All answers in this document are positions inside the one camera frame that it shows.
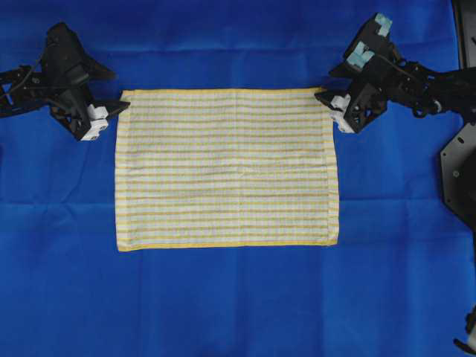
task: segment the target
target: blue tablecloth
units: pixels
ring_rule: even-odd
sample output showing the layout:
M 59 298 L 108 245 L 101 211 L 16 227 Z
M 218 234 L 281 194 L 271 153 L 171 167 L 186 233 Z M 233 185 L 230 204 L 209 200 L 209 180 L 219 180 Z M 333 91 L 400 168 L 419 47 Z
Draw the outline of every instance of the blue tablecloth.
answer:
M 375 12 L 402 54 L 457 68 L 449 1 L 3 1 L 0 70 L 34 62 L 66 21 L 123 89 L 294 88 Z M 389 110 L 335 134 L 331 248 L 119 253 L 116 120 L 77 143 L 48 114 L 0 120 L 1 356 L 456 356 L 475 299 L 472 236 L 440 201 L 454 114 Z

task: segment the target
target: towel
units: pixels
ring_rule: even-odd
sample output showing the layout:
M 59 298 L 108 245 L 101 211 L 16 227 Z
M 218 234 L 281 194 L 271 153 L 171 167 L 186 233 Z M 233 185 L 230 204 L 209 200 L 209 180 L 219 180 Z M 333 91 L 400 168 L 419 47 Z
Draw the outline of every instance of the towel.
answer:
M 333 124 L 317 90 L 125 91 L 119 251 L 336 244 Z

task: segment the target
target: blue fabric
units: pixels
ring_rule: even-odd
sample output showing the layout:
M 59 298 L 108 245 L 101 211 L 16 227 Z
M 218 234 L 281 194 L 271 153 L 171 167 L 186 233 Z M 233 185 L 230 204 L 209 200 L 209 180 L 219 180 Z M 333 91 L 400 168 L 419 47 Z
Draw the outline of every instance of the blue fabric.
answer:
M 13 1 L 0 70 L 32 63 L 64 20 L 123 89 L 292 88 L 327 78 L 363 22 L 402 54 L 457 68 L 449 1 Z M 341 235 L 331 248 L 119 253 L 114 122 L 77 143 L 48 109 L 0 120 L 1 356 L 457 356 L 475 299 L 472 236 L 440 201 L 453 114 L 391 105 L 335 134 Z

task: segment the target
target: dish towel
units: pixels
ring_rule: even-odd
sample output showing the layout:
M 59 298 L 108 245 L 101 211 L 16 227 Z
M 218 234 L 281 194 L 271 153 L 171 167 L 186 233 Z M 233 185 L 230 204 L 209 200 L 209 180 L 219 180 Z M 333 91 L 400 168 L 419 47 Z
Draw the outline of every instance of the dish towel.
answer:
M 333 124 L 317 90 L 125 91 L 119 251 L 336 244 Z

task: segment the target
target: yellow stripe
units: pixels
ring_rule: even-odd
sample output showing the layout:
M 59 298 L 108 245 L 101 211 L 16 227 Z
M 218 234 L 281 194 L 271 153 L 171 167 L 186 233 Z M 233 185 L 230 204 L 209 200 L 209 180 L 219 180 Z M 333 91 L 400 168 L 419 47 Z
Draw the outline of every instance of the yellow stripe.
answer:
M 124 196 L 121 197 L 116 195 L 116 201 L 132 201 L 137 199 L 197 199 L 204 197 L 213 197 L 213 198 L 222 198 L 222 199 L 240 199 L 240 198 L 267 198 L 267 197 L 328 197 L 329 194 L 325 193 L 282 193 L 277 195 L 222 195 L 222 194 L 211 194 L 211 195 L 189 195 L 189 196 L 166 196 L 166 197 L 149 197 L 149 196 Z
M 206 223 L 206 222 L 236 222 L 236 221 L 260 221 L 260 222 L 267 222 L 267 221 L 289 221 L 289 220 L 293 220 L 293 221 L 311 221 L 311 222 L 320 222 L 320 221 L 327 221 L 328 220 L 328 217 L 327 216 L 324 216 L 324 217 L 301 217 L 301 218 L 296 218 L 296 217 L 291 217 L 291 219 L 289 218 L 286 218 L 286 217 L 248 217 L 248 218 L 244 218 L 244 217 L 213 217 L 213 218 L 209 218 L 209 219 L 205 219 L 204 217 L 200 217 L 200 218 L 183 218 L 183 219 L 170 219 L 170 218 L 165 218 L 165 219 L 141 219 L 141 220 L 129 220 L 129 219 L 122 219 L 122 220 L 118 220 L 116 221 L 116 226 L 130 226 L 130 225 L 148 225 L 148 224 L 151 224 L 151 223 L 170 223 L 170 224 L 179 224 L 179 223 L 183 223 L 183 222 L 203 222 L 203 223 Z M 324 225 L 323 227 L 326 228 L 327 226 L 330 226 L 330 227 L 338 227 L 338 225 L 335 225 L 335 224 L 328 224 L 328 225 Z M 189 227 L 187 228 L 183 228 L 183 227 L 174 227 L 175 229 L 177 230 L 181 230 L 181 229 L 189 229 Z
M 230 109 L 230 108 L 250 108 L 250 109 L 288 109 L 288 108 L 320 108 L 323 107 L 321 104 L 318 104 L 318 101 L 315 101 L 316 103 L 314 104 L 297 104 L 297 105 L 287 105 L 287 106 L 251 106 L 249 104 L 223 104 L 221 106 L 156 106 L 156 105 L 137 105 L 137 102 L 134 102 L 130 108 L 131 109 L 188 109 L 188 110 L 197 110 L 197 109 Z
M 164 170 L 164 169 L 219 169 L 220 167 L 280 167 L 280 168 L 300 168 L 300 167 L 322 167 L 322 164 L 220 164 L 220 165 L 142 165 L 142 166 L 118 166 L 116 169 L 122 170 Z
M 289 175 L 297 175 L 297 174 L 306 174 L 306 173 L 321 173 L 326 174 L 328 170 L 313 170 L 313 171 L 291 171 L 287 172 Z M 266 171 L 265 173 L 239 173 L 240 175 L 273 175 L 275 173 L 283 173 L 282 171 Z M 237 174 L 236 171 L 226 171 L 220 173 L 200 173 L 201 176 L 218 176 L 218 175 L 227 175 L 227 174 Z M 159 173 L 116 173 L 116 177 L 157 177 Z M 160 173 L 160 176 L 169 176 L 169 177 L 176 177 L 176 176 L 196 176 L 196 173 Z M 336 181 L 337 179 L 328 178 L 330 181 Z
M 156 231 L 209 231 L 227 230 L 227 229 L 327 229 L 328 225 L 223 225 L 223 226 L 206 226 L 206 227 L 151 227 L 151 228 L 134 228 L 134 229 L 117 229 L 117 234 L 140 233 L 140 232 L 156 232 Z
M 302 112 L 287 112 L 287 113 L 255 113 L 255 112 L 229 112 L 229 113 L 171 113 L 171 112 L 165 112 L 165 113 L 158 113 L 154 114 L 151 112 L 137 112 L 134 111 L 134 114 L 137 116 L 147 116 L 148 118 L 166 118 L 166 117 L 175 117 L 175 118 L 180 118 L 180 117 L 198 117 L 198 118 L 207 118 L 207 117 L 226 117 L 228 116 L 236 116 L 236 115 L 242 115 L 242 116 L 249 116 L 249 117 L 282 117 L 282 116 L 288 116 L 288 117 L 294 117 L 295 115 L 319 115 L 323 113 L 329 113 L 329 110 L 322 110 L 322 111 L 302 111 Z
M 134 184 L 217 184 L 217 183 L 231 183 L 231 182 L 315 182 L 315 181 L 328 181 L 327 177 L 324 178 L 278 178 L 278 179 L 267 179 L 267 178 L 239 178 L 239 179 L 230 179 L 224 178 L 223 180 L 173 180 L 173 181 L 118 181 L 116 180 L 116 185 L 118 184 L 127 184 L 132 186 Z
M 329 236 L 327 233 L 276 233 L 276 234 L 263 234 L 263 233 L 241 233 L 241 234 L 236 234 L 236 233 L 231 233 L 231 234 L 220 234 L 220 238 L 269 238 L 269 236 L 272 235 L 273 237 L 289 237 L 289 236 L 294 236 L 294 237 L 318 237 L 318 238 L 326 238 Z M 139 236 L 136 238 L 118 238 L 119 242 L 137 242 L 137 241 L 142 241 L 142 240 L 164 240 L 164 239 L 176 239 L 178 241 L 184 240 L 184 239 L 210 239 L 213 238 L 208 235 L 183 235 L 183 236 Z
M 322 87 L 309 87 L 299 89 L 248 89 L 248 88 L 222 88 L 222 89 L 134 89 L 123 91 L 123 96 L 140 94 L 182 94 L 182 95 L 203 95 L 203 94 L 308 94 L 318 93 L 325 89 Z
M 244 118 L 237 118 L 233 119 L 233 123 L 320 123 L 323 121 L 331 120 L 329 118 L 292 118 L 292 119 L 244 119 Z M 173 120 L 173 119 L 166 119 L 166 120 L 124 120 L 123 118 L 120 119 L 120 123 L 124 124 L 131 124 L 131 123 L 187 123 L 187 124 L 209 124 L 209 123 L 227 123 L 230 121 L 230 118 L 223 118 L 223 119 L 210 119 L 210 120 Z
M 285 157 L 279 157 L 279 158 L 264 158 L 264 157 L 257 157 L 257 156 L 251 156 L 251 157 L 246 157 L 246 156 L 225 156 L 225 157 L 216 157 L 216 156 L 208 156 L 208 157 L 198 157 L 198 158 L 135 158 L 133 156 L 129 156 L 128 158 L 118 158 L 116 156 L 116 162 L 129 162 L 131 164 L 135 162 L 163 162 L 163 161 L 216 161 L 216 160 L 240 160 L 240 161 L 252 161 L 252 160 L 265 160 L 265 161 L 282 161 L 282 160 L 299 160 L 299 161 L 304 161 L 306 159 L 309 160 L 314 160 L 314 161 L 324 161 L 326 158 L 334 158 L 334 155 L 319 155 L 319 156 L 285 156 Z
M 188 147 L 209 147 L 213 145 L 237 145 L 237 144 L 246 144 L 246 145 L 298 145 L 298 144 L 309 144 L 309 145 L 320 145 L 320 144 L 334 144 L 334 140 L 321 140 L 321 141 L 278 141 L 278 142 L 262 142 L 262 141 L 246 141 L 237 142 L 237 141 L 204 141 L 204 142 L 193 142 L 185 141 L 183 143 L 162 143 L 162 142 L 147 142 L 147 143 L 116 143 L 116 147 L 146 147 L 146 146 L 167 146 L 167 145 L 187 145 Z
M 210 149 L 210 150 L 135 150 L 135 151 L 120 151 L 116 150 L 116 154 L 120 155 L 135 155 L 135 154 L 220 154 L 226 152 L 244 152 L 244 153 L 269 153 L 269 152 L 278 152 L 278 153 L 288 153 L 288 152 L 300 152 L 300 153 L 315 153 L 315 152 L 324 152 L 326 149 Z
M 156 208 L 154 205 L 148 205 L 150 208 Z M 173 211 L 173 212 L 133 212 L 133 213 L 118 213 L 116 211 L 116 217 L 133 217 L 133 216 L 180 216 L 180 215 L 189 215 L 189 214 L 242 214 L 242 213 L 256 213 L 256 214 L 276 214 L 276 213 L 327 213 L 328 209 L 317 209 L 317 210 L 183 210 L 183 211 Z
M 265 241 L 265 242 L 211 242 L 211 243 L 153 243 L 138 245 L 119 245 L 119 251 L 137 251 L 146 248 L 224 248 L 224 247 L 260 247 L 260 246 L 282 246 L 282 245 L 335 245 L 337 239 L 331 240 L 301 240 L 301 241 Z
M 271 205 L 271 206 L 279 206 L 279 205 L 315 205 L 315 206 L 322 206 L 324 205 L 323 202 L 242 202 L 245 203 L 246 205 Z M 331 201 L 330 203 L 336 203 L 338 204 L 339 201 Z M 140 203 L 140 204 L 135 204 L 135 205 L 120 205 L 116 204 L 116 208 L 176 208 L 176 207 L 188 207 L 188 206 L 226 206 L 226 205 L 239 205 L 239 203 L 236 202 L 209 202 L 209 203 L 204 203 L 204 202 L 188 202 L 187 204 L 183 203 L 166 203 L 166 204 L 150 204 L 150 203 Z M 338 208 L 331 208 L 328 207 L 327 210 L 329 212 L 339 212 Z
M 143 188 L 132 189 L 125 188 L 117 190 L 117 193 L 169 193 L 169 192 L 210 192 L 210 190 L 327 190 L 327 189 L 338 189 L 337 185 L 326 185 L 326 186 L 309 186 L 309 187 L 212 187 L 212 188 L 177 188 L 177 189 L 163 189 L 163 190 L 148 190 Z
M 321 134 L 332 134 L 332 132 L 320 132 Z M 203 135 L 117 135 L 121 139 L 208 139 L 208 138 L 306 138 L 314 137 L 317 134 L 314 132 L 307 132 L 304 134 L 203 134 Z
M 223 131 L 234 131 L 234 130 L 263 130 L 263 131 L 280 131 L 280 130 L 320 130 L 317 134 L 324 134 L 328 132 L 322 132 L 322 129 L 326 129 L 330 127 L 330 123 L 328 125 L 311 125 L 311 126 L 267 126 L 267 127 L 256 127 L 256 126 L 229 126 L 229 127 L 220 127 L 220 126 L 213 126 L 213 127 L 208 127 L 208 128 L 183 128 L 183 127 L 173 127 L 173 128 L 167 128 L 163 126 L 141 126 L 141 127 L 134 127 L 130 129 L 122 129 L 120 128 L 118 132 L 120 133 L 126 133 L 126 132 L 140 132 L 141 130 L 145 130 L 148 132 L 183 132 L 183 131 L 191 131 L 191 132 L 209 132 L 209 131 L 217 131 L 217 130 L 223 130 Z
M 193 103 L 208 103 L 208 102 L 224 102 L 226 100 L 235 100 L 235 101 L 243 101 L 243 102 L 293 102 L 293 101 L 308 101 L 308 102 L 316 102 L 317 106 L 323 106 L 321 102 L 318 102 L 313 95 L 306 95 L 306 96 L 300 96 L 300 97 L 287 97 L 287 96 L 282 96 L 282 97 L 275 97 L 275 96 L 270 96 L 270 97 L 243 97 L 243 96 L 236 96 L 236 97 L 196 97 L 195 95 L 189 98 L 186 98 L 184 96 L 181 97 L 157 97 L 157 96 L 152 96 L 152 97 L 142 97 L 140 95 L 134 95 L 133 96 L 133 101 L 134 103 L 140 103 L 140 102 L 174 102 L 174 103 L 180 103 L 180 102 L 193 102 Z

